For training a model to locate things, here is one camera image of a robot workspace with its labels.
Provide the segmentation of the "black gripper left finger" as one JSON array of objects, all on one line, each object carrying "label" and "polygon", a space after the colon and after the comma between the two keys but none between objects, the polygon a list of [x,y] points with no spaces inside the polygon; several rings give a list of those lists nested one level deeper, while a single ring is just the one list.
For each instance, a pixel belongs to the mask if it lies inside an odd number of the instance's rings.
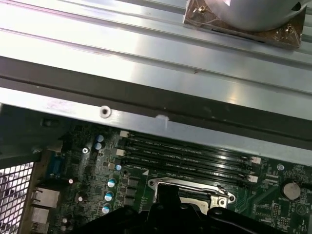
[{"label": "black gripper left finger", "polygon": [[137,212],[124,206],[80,227],[81,234],[169,234],[171,232],[171,186],[160,185],[157,202]]}]

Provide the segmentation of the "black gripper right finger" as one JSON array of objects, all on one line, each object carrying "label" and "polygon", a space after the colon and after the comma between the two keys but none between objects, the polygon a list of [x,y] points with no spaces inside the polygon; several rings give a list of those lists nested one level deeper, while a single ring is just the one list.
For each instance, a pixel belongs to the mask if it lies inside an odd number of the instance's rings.
[{"label": "black gripper right finger", "polygon": [[222,207],[199,213],[179,197],[179,188],[170,187],[170,230],[175,234],[283,234],[282,230]]}]

